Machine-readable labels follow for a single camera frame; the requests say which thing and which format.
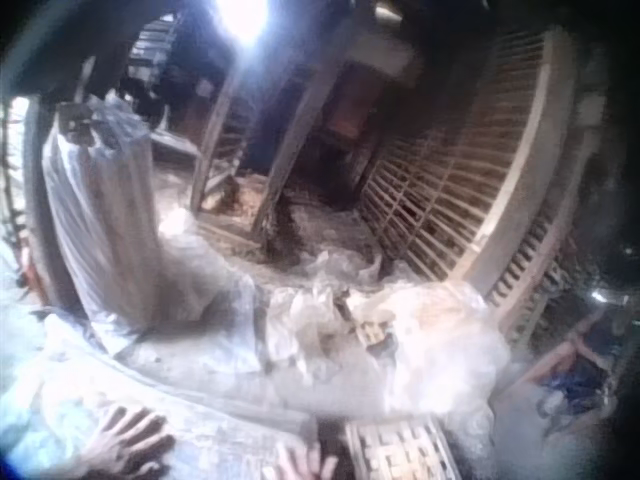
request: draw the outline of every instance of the light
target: light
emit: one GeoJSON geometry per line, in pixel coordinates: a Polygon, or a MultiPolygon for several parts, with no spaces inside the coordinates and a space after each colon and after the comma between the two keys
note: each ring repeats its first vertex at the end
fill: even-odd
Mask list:
{"type": "Polygon", "coordinates": [[[399,25],[402,22],[402,14],[386,2],[376,4],[375,17],[380,23],[389,25],[399,25]]]}
{"type": "Polygon", "coordinates": [[[594,290],[593,292],[591,292],[591,296],[592,296],[595,300],[597,300],[598,302],[601,302],[601,303],[607,303],[607,299],[606,299],[606,298],[604,298],[604,297],[602,296],[602,294],[601,294],[600,292],[598,292],[597,290],[594,290]]]}
{"type": "Polygon", "coordinates": [[[267,25],[267,0],[215,0],[222,24],[245,47],[253,45],[267,25]]]}

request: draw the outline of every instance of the human hand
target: human hand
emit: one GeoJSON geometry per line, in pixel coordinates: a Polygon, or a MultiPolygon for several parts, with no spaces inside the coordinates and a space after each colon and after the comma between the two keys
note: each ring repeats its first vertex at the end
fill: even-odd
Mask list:
{"type": "Polygon", "coordinates": [[[334,456],[321,461],[319,443],[311,449],[295,450],[278,445],[278,466],[269,470],[268,477],[269,480],[331,480],[337,464],[338,458],[334,456]]]}
{"type": "Polygon", "coordinates": [[[154,461],[173,443],[162,433],[164,418],[147,409],[117,406],[93,435],[79,461],[88,478],[148,480],[160,476],[154,461]]]}

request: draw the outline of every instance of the wooden slats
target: wooden slats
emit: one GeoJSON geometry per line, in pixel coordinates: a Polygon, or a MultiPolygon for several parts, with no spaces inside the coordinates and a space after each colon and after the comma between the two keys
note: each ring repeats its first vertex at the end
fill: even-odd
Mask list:
{"type": "MultiPolygon", "coordinates": [[[[477,91],[468,78],[473,69],[464,64],[474,57],[461,58],[435,119],[412,98],[406,118],[399,118],[407,124],[382,141],[362,191],[363,216],[388,253],[431,280],[445,279],[470,247],[509,173],[529,116],[542,40],[530,32],[499,36],[477,91]],[[464,104],[465,88],[472,93],[461,111],[456,105],[464,104]]],[[[496,302],[518,281],[527,256],[514,259],[492,293],[496,302]]]]}

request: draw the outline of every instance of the plastic sheet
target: plastic sheet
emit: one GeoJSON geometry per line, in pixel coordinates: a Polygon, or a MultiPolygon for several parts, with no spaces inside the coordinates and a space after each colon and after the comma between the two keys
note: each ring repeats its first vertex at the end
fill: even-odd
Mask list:
{"type": "Polygon", "coordinates": [[[267,311],[269,359],[294,359],[308,381],[328,380],[338,369],[323,352],[323,340],[346,332],[346,323],[333,303],[330,288],[277,289],[267,311]]]}
{"type": "Polygon", "coordinates": [[[256,287],[176,209],[158,228],[149,132],[115,97],[63,104],[45,148],[56,233],[96,336],[114,355],[149,327],[202,320],[216,327],[207,364],[261,369],[256,287]]]}
{"type": "Polygon", "coordinates": [[[373,286],[378,281],[382,256],[369,264],[358,252],[326,247],[317,257],[303,254],[298,270],[316,283],[333,287],[373,286]]]}
{"type": "Polygon", "coordinates": [[[110,353],[154,323],[162,256],[147,127],[115,97],[61,104],[44,148],[56,233],[110,353]]]}
{"type": "Polygon", "coordinates": [[[0,400],[5,459],[25,478],[79,452],[114,403],[146,406],[166,417],[176,439],[164,456],[168,479],[259,480],[278,442],[316,437],[310,417],[243,402],[205,398],[155,383],[75,340],[55,315],[47,345],[0,400]]]}
{"type": "MultiPolygon", "coordinates": [[[[251,277],[232,268],[198,235],[190,212],[174,210],[159,230],[164,259],[159,308],[163,323],[206,323],[208,348],[201,361],[212,370],[261,370],[254,323],[261,295],[251,277]]],[[[147,343],[152,349],[153,336],[147,343]]]]}
{"type": "Polygon", "coordinates": [[[388,408],[437,414],[472,463],[484,461],[493,426],[487,401],[509,348],[478,293],[459,282],[403,282],[348,305],[357,322],[393,325],[388,408]]]}

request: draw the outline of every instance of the wooden lattice panel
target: wooden lattice panel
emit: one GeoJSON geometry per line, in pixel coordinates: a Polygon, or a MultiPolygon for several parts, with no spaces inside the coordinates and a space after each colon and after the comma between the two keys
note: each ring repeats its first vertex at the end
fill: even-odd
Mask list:
{"type": "Polygon", "coordinates": [[[607,110],[584,118],[584,105],[606,104],[606,78],[594,83],[591,70],[606,71],[606,63],[592,52],[582,65],[564,149],[549,190],[529,231],[507,268],[486,296],[509,338],[517,338],[529,321],[530,307],[541,295],[553,295],[570,283],[554,258],[567,235],[576,208],[578,189],[587,161],[602,148],[607,110]]]}
{"type": "Polygon", "coordinates": [[[353,422],[349,449],[359,480],[454,480],[460,474],[433,417],[353,422]]]}
{"type": "Polygon", "coordinates": [[[467,50],[435,114],[425,106],[429,92],[410,99],[362,193],[363,217],[386,252],[431,280],[455,268],[509,172],[535,93],[543,35],[503,32],[467,50]]]}

